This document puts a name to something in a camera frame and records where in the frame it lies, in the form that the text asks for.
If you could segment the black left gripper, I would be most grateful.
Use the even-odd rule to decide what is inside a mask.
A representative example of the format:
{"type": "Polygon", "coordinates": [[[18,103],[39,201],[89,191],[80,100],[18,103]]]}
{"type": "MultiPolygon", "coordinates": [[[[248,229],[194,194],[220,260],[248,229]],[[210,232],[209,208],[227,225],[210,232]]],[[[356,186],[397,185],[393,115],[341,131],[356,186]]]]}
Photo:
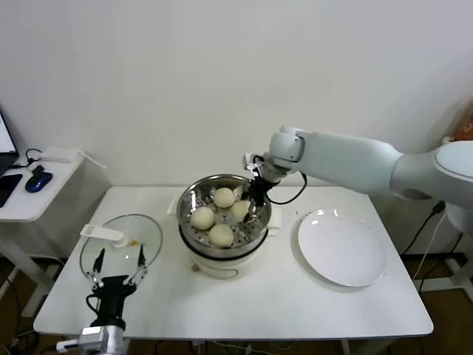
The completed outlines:
{"type": "Polygon", "coordinates": [[[113,276],[104,277],[101,281],[101,269],[105,256],[105,248],[102,248],[99,255],[95,258],[92,270],[86,272],[86,277],[90,281],[92,288],[92,298],[98,301],[97,308],[92,308],[96,318],[92,326],[113,325],[119,328],[125,328],[126,323],[123,320],[123,308],[128,296],[136,292],[136,285],[139,285],[148,273],[144,247],[140,247],[137,259],[137,270],[129,277],[113,276]]]}

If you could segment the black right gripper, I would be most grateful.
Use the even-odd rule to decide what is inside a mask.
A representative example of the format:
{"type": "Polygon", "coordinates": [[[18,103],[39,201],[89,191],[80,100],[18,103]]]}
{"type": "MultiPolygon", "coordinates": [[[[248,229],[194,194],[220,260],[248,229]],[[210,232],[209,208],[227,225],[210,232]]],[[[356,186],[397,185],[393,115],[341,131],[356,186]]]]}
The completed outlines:
{"type": "MultiPolygon", "coordinates": [[[[260,218],[261,210],[265,202],[267,192],[272,189],[272,183],[266,179],[254,179],[250,182],[248,187],[248,197],[251,200],[248,211],[243,218],[244,222],[258,220],[260,218]]],[[[233,190],[236,200],[241,200],[244,189],[238,186],[233,190]]]]}

